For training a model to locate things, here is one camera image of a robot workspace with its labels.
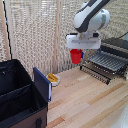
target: table surface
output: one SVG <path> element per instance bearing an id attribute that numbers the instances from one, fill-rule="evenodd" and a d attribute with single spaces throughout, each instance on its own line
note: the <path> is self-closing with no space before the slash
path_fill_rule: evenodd
<path id="1" fill-rule="evenodd" d="M 57 74 L 52 89 L 47 128 L 110 128 L 128 102 L 128 83 L 116 78 L 109 85 L 79 67 Z"/>

